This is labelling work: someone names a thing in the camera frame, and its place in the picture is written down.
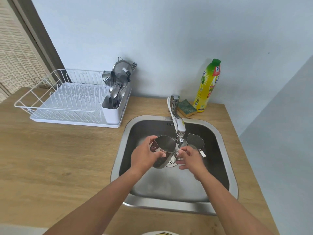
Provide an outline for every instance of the faucet handle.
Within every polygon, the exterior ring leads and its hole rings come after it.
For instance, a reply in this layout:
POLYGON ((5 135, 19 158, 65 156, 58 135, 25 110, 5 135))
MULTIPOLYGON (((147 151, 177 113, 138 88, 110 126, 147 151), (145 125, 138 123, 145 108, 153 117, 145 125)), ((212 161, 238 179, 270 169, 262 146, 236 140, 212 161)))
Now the faucet handle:
POLYGON ((176 106, 179 102, 179 95, 171 95, 171 98, 170 98, 170 103, 171 103, 171 110, 175 110, 176 109, 176 106))

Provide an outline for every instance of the sponge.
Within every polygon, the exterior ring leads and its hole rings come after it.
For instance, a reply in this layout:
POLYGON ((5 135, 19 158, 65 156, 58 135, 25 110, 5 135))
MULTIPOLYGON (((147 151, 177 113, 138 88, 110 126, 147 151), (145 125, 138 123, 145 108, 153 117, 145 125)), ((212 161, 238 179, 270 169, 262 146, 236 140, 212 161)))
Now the sponge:
POLYGON ((177 109, 185 117, 189 117, 190 115, 197 114, 197 110, 187 100, 183 100, 182 102, 179 102, 177 105, 177 109))

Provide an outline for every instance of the hand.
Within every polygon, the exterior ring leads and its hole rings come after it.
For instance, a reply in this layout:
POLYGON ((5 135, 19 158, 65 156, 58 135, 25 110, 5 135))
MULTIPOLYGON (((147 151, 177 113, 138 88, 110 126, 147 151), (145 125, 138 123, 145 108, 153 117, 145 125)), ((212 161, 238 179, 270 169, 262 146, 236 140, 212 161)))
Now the hand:
POLYGON ((180 164, 179 169, 189 169, 189 171, 199 180, 199 175, 208 170, 205 168, 202 156, 200 153, 190 146, 181 147, 178 150, 178 157, 183 160, 177 160, 176 164, 180 164))
POLYGON ((135 148, 131 154, 131 167, 138 170, 144 175, 149 170, 156 160, 160 157, 166 157, 164 152, 151 152, 149 144, 156 139, 157 136, 148 136, 135 148))

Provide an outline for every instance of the sink rim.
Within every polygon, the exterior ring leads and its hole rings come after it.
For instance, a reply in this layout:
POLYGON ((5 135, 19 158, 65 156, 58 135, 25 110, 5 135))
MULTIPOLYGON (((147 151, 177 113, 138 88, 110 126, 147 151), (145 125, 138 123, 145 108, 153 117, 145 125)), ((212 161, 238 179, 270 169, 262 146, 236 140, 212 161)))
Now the sink rim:
MULTIPOLYGON (((113 164, 112 172, 111 172, 111 182, 116 180, 119 177, 119 169, 122 163, 124 151, 126 148, 127 140, 131 128, 138 122, 144 120, 157 120, 157 121, 173 121, 171 117, 164 117, 164 116, 153 116, 153 115, 141 115, 138 117, 133 118, 125 127, 123 132, 119 149, 115 158, 115 162, 113 164)), ((238 185, 237 181, 233 172, 233 168, 230 164, 229 157, 227 154, 227 150, 220 132, 210 123, 204 120, 198 119, 188 119, 184 118, 184 122, 186 123, 194 123, 200 124, 202 126, 207 127, 210 129, 217 140, 222 159, 224 162, 226 174, 229 180, 229 192, 238 199, 238 185)), ((149 208, 149 209, 158 209, 158 210, 168 210, 168 211, 177 211, 177 212, 189 212, 189 213, 200 213, 200 214, 210 214, 216 215, 213 206, 210 202, 182 202, 182 201, 170 201, 170 200, 161 200, 155 198, 145 198, 141 196, 136 196, 132 194, 128 194, 125 201, 123 202, 124 205, 130 207, 137 207, 137 208, 149 208)))

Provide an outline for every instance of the forearm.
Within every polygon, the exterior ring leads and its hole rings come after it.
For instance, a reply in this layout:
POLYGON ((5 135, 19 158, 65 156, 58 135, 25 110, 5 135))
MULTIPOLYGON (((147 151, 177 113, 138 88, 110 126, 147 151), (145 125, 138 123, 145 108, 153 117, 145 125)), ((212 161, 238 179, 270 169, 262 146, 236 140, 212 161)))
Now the forearm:
POLYGON ((199 179, 227 235, 272 234, 209 172, 199 179))
POLYGON ((112 217, 142 175, 129 169, 114 182, 69 213, 45 235, 49 234, 103 234, 112 217))

